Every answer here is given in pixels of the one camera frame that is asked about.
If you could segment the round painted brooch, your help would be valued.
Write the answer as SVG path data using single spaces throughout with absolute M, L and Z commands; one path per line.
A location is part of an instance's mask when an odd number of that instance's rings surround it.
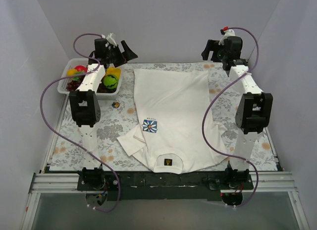
M 119 102 L 113 102 L 112 103 L 112 107 L 115 108 L 115 109 L 117 109 L 119 106 L 120 106 Z

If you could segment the white t-shirt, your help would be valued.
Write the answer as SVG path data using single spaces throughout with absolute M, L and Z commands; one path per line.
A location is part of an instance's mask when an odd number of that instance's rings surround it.
M 225 159 L 226 128 L 206 114 L 207 71 L 135 69 L 138 124 L 118 141 L 127 155 L 155 173 L 182 174 Z

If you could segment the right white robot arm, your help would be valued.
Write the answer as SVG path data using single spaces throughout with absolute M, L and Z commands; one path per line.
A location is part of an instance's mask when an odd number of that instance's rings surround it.
M 238 137 L 227 167 L 204 178 L 203 182 L 211 190 L 253 189 L 249 167 L 256 137 L 269 124 L 273 96 L 262 91 L 251 75 L 246 60 L 241 59 L 242 39 L 229 36 L 222 41 L 208 40 L 202 52 L 202 59 L 221 62 L 222 68 L 241 94 L 235 115 Z

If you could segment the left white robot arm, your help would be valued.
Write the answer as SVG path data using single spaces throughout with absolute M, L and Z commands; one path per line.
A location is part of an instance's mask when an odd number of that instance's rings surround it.
M 72 119 L 79 128 L 82 146 L 85 151 L 84 165 L 79 173 L 85 186 L 101 190 L 106 185 L 102 163 L 98 160 L 97 123 L 101 118 L 101 109 L 97 90 L 110 65 L 119 67 L 138 58 L 122 40 L 123 51 L 110 38 L 95 39 L 93 57 L 88 59 L 88 71 L 81 85 L 69 93 Z

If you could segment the yellow toy bell pepper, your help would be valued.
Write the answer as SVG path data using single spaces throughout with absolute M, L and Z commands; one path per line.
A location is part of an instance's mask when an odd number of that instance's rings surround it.
M 108 76 L 108 75 L 114 75 L 119 80 L 120 75 L 121 75 L 121 69 L 120 68 L 109 67 L 106 70 L 106 76 Z

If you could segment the green toy watermelon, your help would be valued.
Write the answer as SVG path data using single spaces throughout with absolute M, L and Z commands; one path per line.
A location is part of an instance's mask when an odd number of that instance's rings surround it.
M 109 90 L 116 89 L 118 86 L 118 78 L 113 74 L 106 75 L 103 84 Z

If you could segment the red toy apple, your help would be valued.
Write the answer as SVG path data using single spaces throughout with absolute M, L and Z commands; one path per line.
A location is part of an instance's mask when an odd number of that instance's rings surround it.
M 83 66 L 83 65 L 77 65 L 74 69 L 76 69 L 78 72 L 87 72 L 87 67 Z

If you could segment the floral table mat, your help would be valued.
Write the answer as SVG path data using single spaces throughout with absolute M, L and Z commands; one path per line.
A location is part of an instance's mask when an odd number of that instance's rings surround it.
M 122 79 L 119 106 L 100 101 L 96 155 L 106 170 L 277 169 L 266 132 L 237 127 L 242 94 L 229 86 L 221 65 L 132 64 Z

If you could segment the orange toy fruit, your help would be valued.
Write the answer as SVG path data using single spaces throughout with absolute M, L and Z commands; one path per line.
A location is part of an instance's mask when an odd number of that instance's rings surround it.
M 77 70 L 76 69 L 69 69 L 66 73 L 67 76 L 75 76 L 77 74 Z

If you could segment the purple toy grapes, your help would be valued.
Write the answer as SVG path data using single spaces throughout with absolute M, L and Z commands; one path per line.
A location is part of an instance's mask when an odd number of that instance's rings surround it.
M 67 84 L 66 90 L 68 92 L 75 91 L 81 85 L 80 81 L 71 81 Z M 109 90 L 104 86 L 104 84 L 100 83 L 97 89 L 98 93 L 109 93 Z

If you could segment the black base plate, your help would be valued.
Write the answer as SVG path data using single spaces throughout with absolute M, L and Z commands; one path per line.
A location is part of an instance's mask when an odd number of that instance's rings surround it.
M 186 174 L 150 171 L 86 170 L 78 172 L 77 190 L 96 191 L 109 200 L 207 199 L 220 201 L 220 192 L 252 190 L 247 171 L 198 171 Z

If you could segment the aluminium frame rail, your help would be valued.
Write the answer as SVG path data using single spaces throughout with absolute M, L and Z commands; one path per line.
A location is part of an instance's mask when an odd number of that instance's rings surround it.
M 79 175 L 75 173 L 36 174 L 31 193 L 71 193 L 76 191 Z M 297 191 L 291 172 L 259 172 L 258 192 Z

